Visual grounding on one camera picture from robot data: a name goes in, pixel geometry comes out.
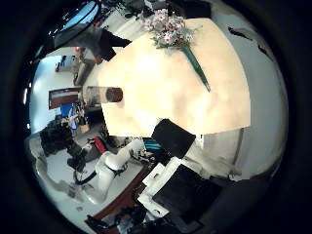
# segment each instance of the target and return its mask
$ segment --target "beige table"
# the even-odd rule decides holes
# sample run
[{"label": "beige table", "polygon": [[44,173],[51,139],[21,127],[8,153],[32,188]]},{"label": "beige table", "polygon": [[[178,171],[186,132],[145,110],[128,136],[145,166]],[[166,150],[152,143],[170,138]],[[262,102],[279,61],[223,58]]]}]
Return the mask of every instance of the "beige table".
[{"label": "beige table", "polygon": [[244,128],[251,123],[249,88],[243,66],[230,42],[210,19],[188,19],[202,28],[191,50],[212,91],[180,51],[171,56],[156,49],[146,33],[106,63],[100,86],[120,87],[124,99],[102,105],[108,131],[114,136],[150,137],[159,118],[169,118],[192,134]]}]

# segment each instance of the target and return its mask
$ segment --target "black tube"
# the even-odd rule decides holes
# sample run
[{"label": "black tube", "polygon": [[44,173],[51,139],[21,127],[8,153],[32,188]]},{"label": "black tube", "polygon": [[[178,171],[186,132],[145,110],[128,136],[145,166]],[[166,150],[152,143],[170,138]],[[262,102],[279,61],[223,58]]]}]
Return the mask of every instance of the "black tube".
[{"label": "black tube", "polygon": [[87,182],[89,182],[91,179],[93,179],[95,176],[97,175],[96,171],[93,171],[88,177],[86,177],[83,180],[79,180],[77,177],[77,171],[74,172],[74,180],[75,180],[75,184],[77,185],[83,185]]},{"label": "black tube", "polygon": [[[60,45],[54,47],[53,49],[48,49],[47,51],[45,51],[44,54],[39,54],[38,56],[36,56],[33,60],[36,61],[38,59],[42,59],[45,57],[45,55],[56,51],[57,49],[63,47],[64,45],[66,45],[68,42],[70,42],[72,39],[74,39],[75,37],[79,36],[81,33],[83,33],[85,30],[87,30],[88,27],[90,27],[97,19],[98,19],[98,15],[100,14],[100,10],[101,10],[101,4],[98,0],[93,0],[94,2],[96,2],[98,9],[97,9],[97,13],[95,15],[95,17],[91,20],[91,22],[85,27],[83,28],[80,32],[78,32],[76,35],[72,36],[71,38],[69,38],[67,41],[61,43]],[[94,7],[84,16],[82,17],[78,22],[76,22],[75,24],[71,25],[69,28],[74,27],[75,25],[77,25],[82,19],[84,19],[94,8],[96,5],[94,5]]]}]

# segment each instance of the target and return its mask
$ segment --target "flower bouquet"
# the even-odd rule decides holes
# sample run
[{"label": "flower bouquet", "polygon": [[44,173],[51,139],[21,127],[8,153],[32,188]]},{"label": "flower bouquet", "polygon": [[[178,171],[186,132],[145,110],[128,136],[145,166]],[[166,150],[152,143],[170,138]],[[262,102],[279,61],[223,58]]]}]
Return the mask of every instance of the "flower bouquet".
[{"label": "flower bouquet", "polygon": [[190,49],[190,43],[197,28],[187,28],[184,19],[176,16],[175,13],[169,17],[167,9],[155,11],[155,15],[144,22],[144,27],[154,34],[152,40],[154,40],[157,49],[176,48],[183,51],[207,90],[211,90],[204,71]]}]

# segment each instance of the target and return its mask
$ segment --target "cylindrical container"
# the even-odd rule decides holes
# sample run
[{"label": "cylindrical container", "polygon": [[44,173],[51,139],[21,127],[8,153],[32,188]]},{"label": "cylindrical container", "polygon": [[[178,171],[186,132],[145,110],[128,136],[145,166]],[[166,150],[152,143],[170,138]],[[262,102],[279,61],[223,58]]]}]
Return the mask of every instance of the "cylindrical container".
[{"label": "cylindrical container", "polygon": [[86,92],[86,103],[89,106],[108,102],[119,102],[123,99],[123,91],[114,87],[89,86]]}]

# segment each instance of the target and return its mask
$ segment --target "cable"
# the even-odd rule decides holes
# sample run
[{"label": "cable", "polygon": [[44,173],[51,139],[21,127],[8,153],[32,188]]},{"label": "cable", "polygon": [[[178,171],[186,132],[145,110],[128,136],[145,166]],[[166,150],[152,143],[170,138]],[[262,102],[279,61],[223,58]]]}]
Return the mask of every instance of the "cable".
[{"label": "cable", "polygon": [[83,185],[87,182],[89,182],[91,179],[93,179],[95,176],[97,175],[96,171],[93,171],[88,177],[86,177],[83,180],[79,180],[77,177],[77,171],[74,171],[74,180],[75,180],[75,184],[77,185]]},{"label": "cable", "polygon": [[[66,45],[68,42],[70,42],[72,39],[76,38],[77,36],[79,36],[81,33],[83,33],[85,30],[87,30],[88,27],[90,27],[97,19],[98,16],[100,14],[101,11],[101,4],[98,0],[93,0],[95,2],[94,7],[83,17],[83,19],[95,8],[95,6],[97,5],[97,13],[95,15],[95,17],[89,22],[89,24],[87,24],[87,26],[85,28],[83,28],[80,32],[78,32],[76,35],[72,36],[71,38],[69,38],[67,41],[61,43],[60,45],[54,47],[53,49],[47,50],[44,54],[40,54],[38,56],[36,56],[33,60],[36,61],[38,59],[42,59],[44,58],[47,54],[58,50],[59,48],[63,47],[64,45]],[[77,25],[82,19],[80,19],[78,22],[76,22],[75,24],[71,25],[69,28],[72,28],[73,26]]]},{"label": "cable", "polygon": [[97,0],[93,0],[93,2],[95,2],[95,5],[92,7],[92,9],[87,13],[85,14],[81,19],[79,19],[77,22],[75,22],[74,24],[72,24],[71,26],[67,27],[66,29],[62,30],[62,31],[57,31],[56,33],[54,33],[53,35],[51,36],[55,36],[61,32],[64,32],[64,31],[67,31],[67,30],[70,30],[71,28],[73,28],[74,26],[78,25],[83,19],[85,19],[94,9],[95,7],[97,6]]}]

